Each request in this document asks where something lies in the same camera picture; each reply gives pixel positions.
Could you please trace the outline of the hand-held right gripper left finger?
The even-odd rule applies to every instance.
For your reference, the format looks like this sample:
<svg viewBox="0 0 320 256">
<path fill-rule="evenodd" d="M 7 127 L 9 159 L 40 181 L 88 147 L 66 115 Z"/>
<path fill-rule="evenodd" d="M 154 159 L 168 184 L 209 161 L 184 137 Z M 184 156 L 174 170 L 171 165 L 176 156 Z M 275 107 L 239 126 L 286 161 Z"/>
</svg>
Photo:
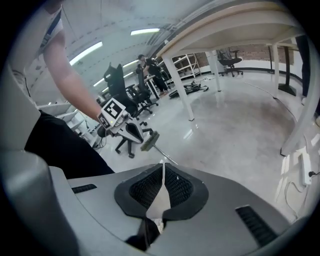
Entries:
<svg viewBox="0 0 320 256">
<path fill-rule="evenodd" d="M 163 184 L 163 164 L 158 163 L 122 181 L 114 191 L 114 199 L 130 217 L 144 218 Z"/>
</svg>

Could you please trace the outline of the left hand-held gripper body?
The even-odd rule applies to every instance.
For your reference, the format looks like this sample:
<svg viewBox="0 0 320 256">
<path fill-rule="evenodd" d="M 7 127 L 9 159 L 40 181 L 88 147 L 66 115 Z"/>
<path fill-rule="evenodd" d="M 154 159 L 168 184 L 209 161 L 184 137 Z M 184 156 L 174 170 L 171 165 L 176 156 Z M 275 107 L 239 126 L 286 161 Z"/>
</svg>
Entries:
<svg viewBox="0 0 320 256">
<path fill-rule="evenodd" d="M 126 137 L 126 124 L 140 125 L 137 119 L 126 111 L 126 107 L 113 97 L 102 106 L 97 118 L 106 135 L 122 137 L 126 140 L 129 140 Z"/>
</svg>

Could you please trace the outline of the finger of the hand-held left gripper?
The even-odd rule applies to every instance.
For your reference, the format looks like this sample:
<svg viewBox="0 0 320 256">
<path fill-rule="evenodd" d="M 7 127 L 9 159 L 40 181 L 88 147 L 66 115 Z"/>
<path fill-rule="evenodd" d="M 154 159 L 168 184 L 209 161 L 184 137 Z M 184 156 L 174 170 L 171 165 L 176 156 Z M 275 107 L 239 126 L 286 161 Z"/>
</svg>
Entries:
<svg viewBox="0 0 320 256">
<path fill-rule="evenodd" d="M 141 144 L 139 143 L 136 138 L 132 135 L 131 133 L 131 124 L 134 124 L 134 123 L 127 123 L 126 126 L 125 126 L 125 131 L 126 131 L 126 138 L 129 139 L 130 141 L 136 143 L 136 144 Z"/>
<path fill-rule="evenodd" d="M 144 141 L 143 131 L 142 131 L 141 126 L 139 124 L 136 125 L 135 123 L 131 123 L 130 124 L 130 132 L 132 133 L 132 135 L 135 137 L 135 139 L 139 143 L 142 143 Z"/>
</svg>

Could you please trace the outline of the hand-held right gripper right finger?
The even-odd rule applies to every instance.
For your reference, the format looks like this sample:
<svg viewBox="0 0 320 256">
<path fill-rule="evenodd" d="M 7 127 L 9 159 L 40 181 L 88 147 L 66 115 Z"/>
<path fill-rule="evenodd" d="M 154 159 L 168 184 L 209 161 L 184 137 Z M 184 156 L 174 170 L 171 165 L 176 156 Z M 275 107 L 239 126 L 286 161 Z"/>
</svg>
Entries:
<svg viewBox="0 0 320 256">
<path fill-rule="evenodd" d="M 170 163 L 165 164 L 164 185 L 170 202 L 170 209 L 162 214 L 165 222 L 191 219 L 209 198 L 209 190 L 203 181 Z"/>
</svg>

